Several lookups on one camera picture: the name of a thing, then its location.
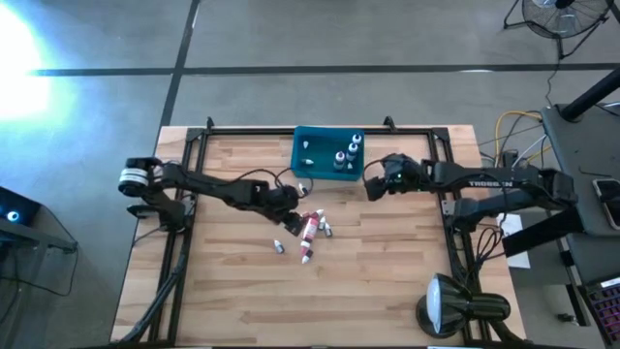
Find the gray floor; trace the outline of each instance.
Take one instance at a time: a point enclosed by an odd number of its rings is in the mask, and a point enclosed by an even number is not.
[[[186,66],[555,63],[551,41],[527,28],[501,30],[511,2],[204,0]],[[5,1],[0,19],[22,24],[0,30],[14,45],[0,68],[171,68],[190,3]],[[618,29],[612,18],[566,63],[620,61]],[[377,124],[391,115],[400,124],[473,124],[481,142],[493,138],[503,111],[544,107],[550,73],[190,76],[171,124],[202,125],[207,116],[218,125]],[[551,99],[569,102],[606,73],[560,72]],[[73,293],[36,291],[15,347],[107,342],[136,226],[116,190],[118,174],[128,156],[152,154],[170,83],[169,76],[0,80],[0,185],[49,206],[81,251]],[[524,149],[541,134],[515,136],[509,147]],[[66,270],[71,261],[63,263]],[[41,282],[63,289],[66,278],[55,273]],[[570,312],[562,290],[516,286],[530,339],[602,345],[594,328],[572,341],[574,327],[553,322],[558,309]]]

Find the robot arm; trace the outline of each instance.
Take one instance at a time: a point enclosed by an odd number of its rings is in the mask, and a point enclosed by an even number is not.
[[[444,214],[454,228],[473,232],[485,216],[495,216],[525,207],[562,209],[577,201],[573,179],[555,170],[525,168],[463,168],[448,162],[416,162],[404,154],[390,154],[381,159],[384,177],[364,183],[368,200],[376,201],[386,193],[410,191],[453,192],[467,187],[503,188],[506,195],[485,200],[460,199],[442,203]]]
[[[157,158],[127,159],[121,173],[118,190],[128,197],[142,198],[158,212],[160,222],[170,231],[178,231],[186,224],[186,206],[171,200],[165,189],[178,188],[222,200],[239,210],[254,211],[275,224],[284,223],[293,235],[301,231],[301,217],[293,211],[299,196],[295,188],[283,185],[269,189],[264,180],[224,180],[211,175],[184,170],[174,163],[163,163]]]

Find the fan grille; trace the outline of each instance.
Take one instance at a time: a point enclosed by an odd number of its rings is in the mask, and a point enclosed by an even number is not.
[[[587,31],[602,20],[613,1],[523,0],[521,3],[523,18],[532,31],[546,38],[557,35],[566,39]]]

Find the lamp head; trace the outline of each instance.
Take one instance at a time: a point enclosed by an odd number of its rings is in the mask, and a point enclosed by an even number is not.
[[[436,273],[426,296],[418,301],[416,317],[422,330],[437,338],[460,331],[470,320],[503,321],[511,315],[511,305],[493,294],[472,294],[451,277]]]

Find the blue container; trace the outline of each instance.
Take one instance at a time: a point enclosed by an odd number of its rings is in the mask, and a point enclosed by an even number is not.
[[[347,148],[352,141],[354,134],[362,136],[357,156],[351,164],[352,170],[345,168],[336,170],[333,167],[333,160],[338,151],[347,152]],[[314,179],[331,180],[351,180],[355,181],[361,177],[364,169],[364,133],[358,129],[351,128],[328,128],[328,127],[307,127],[298,126],[294,129],[293,155],[291,156],[291,169],[295,176]],[[308,148],[303,148],[303,142],[308,142]],[[312,166],[301,164],[301,159],[314,161]]]

